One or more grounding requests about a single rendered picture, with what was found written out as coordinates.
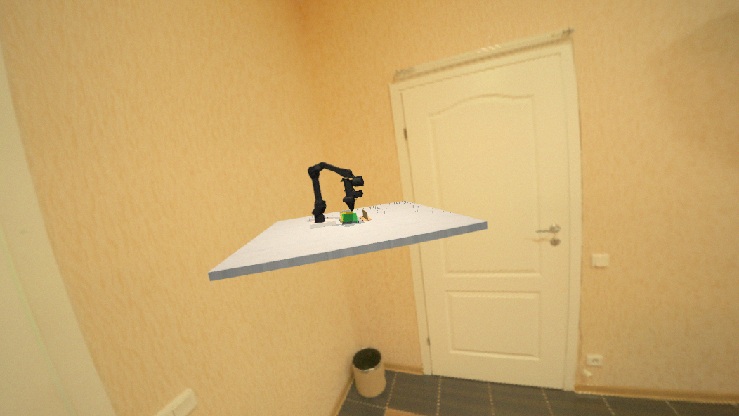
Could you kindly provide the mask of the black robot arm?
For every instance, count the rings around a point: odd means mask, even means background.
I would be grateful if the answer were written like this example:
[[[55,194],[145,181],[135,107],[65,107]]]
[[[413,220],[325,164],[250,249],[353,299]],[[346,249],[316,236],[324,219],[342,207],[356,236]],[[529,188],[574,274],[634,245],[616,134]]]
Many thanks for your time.
[[[322,171],[324,168],[330,171],[334,171],[340,176],[343,176],[344,178],[342,178],[341,182],[344,182],[344,188],[352,188],[353,186],[358,187],[364,185],[362,176],[354,176],[350,169],[339,168],[334,166],[334,164],[328,164],[326,162],[319,162],[319,164],[314,164],[313,166],[310,166],[308,168],[308,173],[309,176],[312,178],[313,192],[315,196],[314,209],[311,213],[312,215],[314,215],[315,223],[324,223],[325,221],[325,216],[323,215],[323,213],[326,209],[326,202],[322,199],[320,192],[320,183],[318,180],[320,171]],[[349,180],[350,178],[352,180]],[[352,197],[362,197],[362,193],[362,190],[355,191],[354,189],[354,191],[352,191]]]

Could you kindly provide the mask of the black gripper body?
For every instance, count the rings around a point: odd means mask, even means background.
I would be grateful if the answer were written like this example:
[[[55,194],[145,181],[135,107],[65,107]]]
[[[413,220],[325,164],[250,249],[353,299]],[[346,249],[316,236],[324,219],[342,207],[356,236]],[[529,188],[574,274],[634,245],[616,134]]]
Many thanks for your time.
[[[346,193],[346,196],[343,198],[343,202],[350,202],[350,201],[353,201],[355,198],[358,198],[358,197],[355,197],[355,196],[352,197],[352,191],[353,190],[354,190],[353,187],[352,188],[345,188],[344,192]]]

